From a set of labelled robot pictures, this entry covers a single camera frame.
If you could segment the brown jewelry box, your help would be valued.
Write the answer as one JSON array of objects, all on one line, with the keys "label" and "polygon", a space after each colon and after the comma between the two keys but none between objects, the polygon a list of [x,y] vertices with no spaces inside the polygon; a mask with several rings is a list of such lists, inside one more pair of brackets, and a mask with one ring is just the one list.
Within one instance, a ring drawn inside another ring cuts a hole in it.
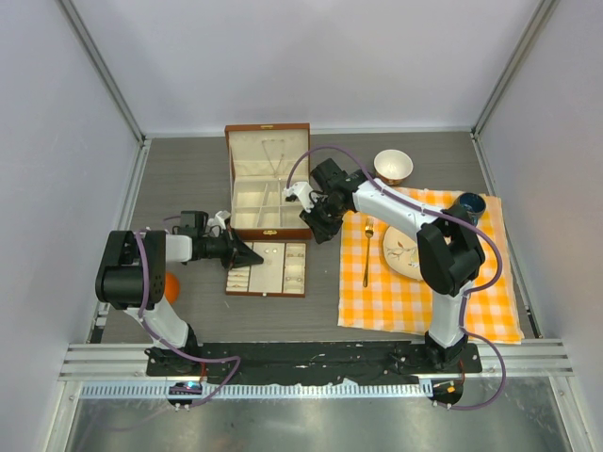
[{"label": "brown jewelry box", "polygon": [[299,202],[286,183],[309,180],[310,124],[234,124],[224,128],[231,181],[231,222],[245,240],[308,240]]}]

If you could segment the brown jewelry tray insert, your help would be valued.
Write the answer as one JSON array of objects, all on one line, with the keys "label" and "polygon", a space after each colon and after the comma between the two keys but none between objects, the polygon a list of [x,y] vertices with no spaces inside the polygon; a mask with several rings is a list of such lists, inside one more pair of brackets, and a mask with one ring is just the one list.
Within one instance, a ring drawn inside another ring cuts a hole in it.
[{"label": "brown jewelry tray insert", "polygon": [[264,258],[259,266],[228,271],[225,293],[231,296],[304,298],[307,245],[303,242],[246,242]]}]

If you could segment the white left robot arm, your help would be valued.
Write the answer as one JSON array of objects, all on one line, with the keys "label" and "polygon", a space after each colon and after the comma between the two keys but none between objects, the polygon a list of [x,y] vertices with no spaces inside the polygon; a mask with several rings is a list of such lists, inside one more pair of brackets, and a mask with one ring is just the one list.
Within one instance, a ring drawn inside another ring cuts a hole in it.
[{"label": "white left robot arm", "polygon": [[238,357],[202,356],[193,329],[173,310],[166,295],[167,264],[218,259],[227,270],[256,266],[263,257],[231,226],[230,213],[210,216],[183,211],[172,232],[112,231],[95,279],[99,301],[132,317],[152,338],[149,358],[179,375],[193,374],[199,364],[237,362]]}]

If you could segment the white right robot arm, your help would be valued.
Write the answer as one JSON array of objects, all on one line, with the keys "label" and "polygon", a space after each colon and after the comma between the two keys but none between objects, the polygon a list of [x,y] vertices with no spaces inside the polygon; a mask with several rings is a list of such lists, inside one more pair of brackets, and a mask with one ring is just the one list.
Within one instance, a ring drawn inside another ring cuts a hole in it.
[{"label": "white right robot arm", "polygon": [[467,342],[461,328],[462,295],[473,287],[485,261],[477,229],[459,206],[438,211],[412,200],[359,169],[347,173],[329,158],[312,171],[318,184],[285,183],[288,202],[301,203],[300,219],[320,244],[332,239],[348,212],[362,213],[416,242],[422,281],[432,290],[432,320],[425,333],[427,366],[445,372],[460,361]]}]

